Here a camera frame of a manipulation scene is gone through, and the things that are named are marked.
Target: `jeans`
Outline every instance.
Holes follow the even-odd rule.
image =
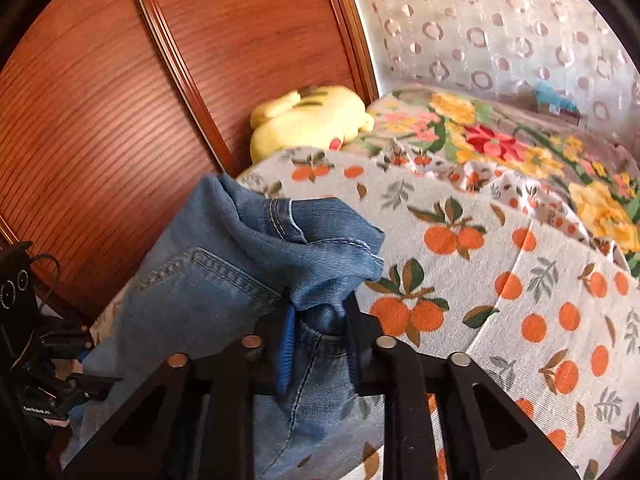
[[[146,256],[111,337],[85,358],[86,373],[123,380],[104,402],[84,407],[63,461],[169,355],[221,351],[251,333],[289,287],[300,311],[292,379],[278,402],[255,399],[256,478],[282,478],[310,454],[331,454],[330,431],[342,440],[340,455],[334,450],[319,471],[347,472],[362,458],[362,447],[345,449],[351,436],[382,440],[382,403],[349,408],[342,302],[364,280],[380,278],[382,241],[379,229],[338,199],[270,200],[229,176],[205,177]]]

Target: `cable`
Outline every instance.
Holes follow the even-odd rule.
[[[54,264],[56,264],[56,277],[53,280],[53,283],[51,283],[51,286],[49,287],[49,291],[46,293],[45,297],[43,298],[42,302],[40,303],[40,308],[39,308],[38,311],[42,312],[42,309],[44,308],[45,304],[47,303],[47,300],[49,299],[49,296],[53,292],[53,289],[56,288],[58,286],[58,283],[60,282],[60,262],[52,254],[41,253],[41,254],[36,254],[35,256],[32,256],[29,259],[29,263],[32,264],[34,262],[37,262],[38,260],[51,260]]]

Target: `yellow plush toy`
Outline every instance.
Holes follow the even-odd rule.
[[[343,86],[289,92],[258,106],[251,114],[251,159],[297,146],[339,150],[358,131],[370,132],[373,117],[362,99]]]

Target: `black metal bracket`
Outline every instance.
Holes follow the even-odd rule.
[[[31,242],[0,253],[0,366],[25,415],[66,420],[88,400],[104,400],[112,378],[55,375],[52,359],[75,359],[94,348],[87,326],[41,316],[33,289]]]
[[[174,354],[105,423],[64,471],[65,480],[252,480],[253,396],[277,395],[286,374],[286,301],[255,333],[220,354]],[[436,396],[450,480],[573,480],[574,468],[516,404],[457,352],[417,354],[345,302],[351,380],[385,395],[385,480],[435,480],[426,394]]]

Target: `wooden panel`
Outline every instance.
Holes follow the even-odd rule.
[[[215,169],[133,0],[46,7],[0,73],[0,154],[0,216],[89,316]]]
[[[360,84],[330,0],[158,1],[241,168],[250,163],[248,119],[256,105],[309,84]]]
[[[232,177],[238,176],[240,169],[236,164],[236,160],[229,151],[225,139],[220,135],[220,131],[193,81],[189,67],[187,67],[180,49],[175,44],[174,35],[166,24],[158,0],[136,1],[145,18],[148,31],[158,48],[158,52],[162,55],[164,64],[183,98],[185,106],[191,113],[194,124],[202,134],[203,140],[207,143],[220,167]]]
[[[358,94],[366,105],[379,97],[367,38],[356,0],[330,0],[345,45]]]

